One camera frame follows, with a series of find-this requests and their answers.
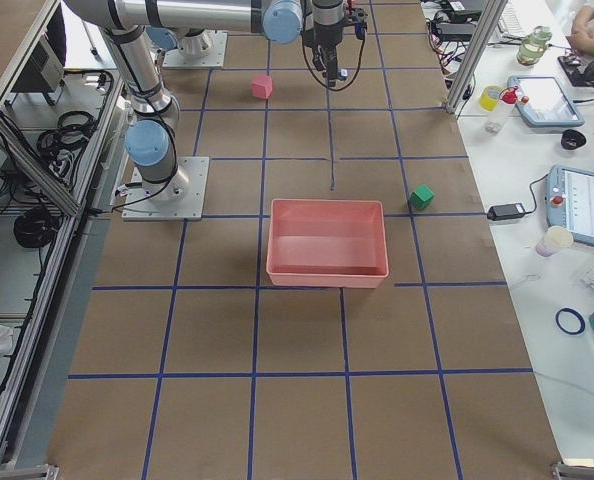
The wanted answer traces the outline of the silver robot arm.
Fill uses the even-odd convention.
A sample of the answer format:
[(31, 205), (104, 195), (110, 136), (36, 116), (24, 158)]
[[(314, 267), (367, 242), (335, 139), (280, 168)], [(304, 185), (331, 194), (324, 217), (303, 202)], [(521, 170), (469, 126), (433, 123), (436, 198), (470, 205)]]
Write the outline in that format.
[(179, 103), (155, 67), (142, 26), (102, 30), (103, 40), (127, 87), (136, 120), (127, 128), (125, 148), (141, 176), (138, 201), (165, 204), (205, 197), (207, 173), (196, 181), (177, 155)]
[(68, 1), (81, 19), (98, 26), (124, 81), (141, 94), (160, 87), (146, 26), (260, 33), (287, 44), (301, 37), (326, 85), (341, 80), (337, 46), (351, 25), (342, 1)]

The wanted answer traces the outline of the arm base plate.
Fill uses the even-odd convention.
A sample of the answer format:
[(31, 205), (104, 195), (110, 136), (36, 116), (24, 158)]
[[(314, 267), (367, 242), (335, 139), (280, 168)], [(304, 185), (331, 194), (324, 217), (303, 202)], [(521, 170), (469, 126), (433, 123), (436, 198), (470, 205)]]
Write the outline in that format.
[(145, 183), (127, 193), (127, 207), (121, 216), (125, 221), (173, 221), (202, 219), (210, 158), (178, 158), (178, 169), (168, 186)]
[(204, 30), (184, 37), (174, 50), (163, 57), (165, 69), (221, 69), (226, 56), (228, 34), (225, 31)]

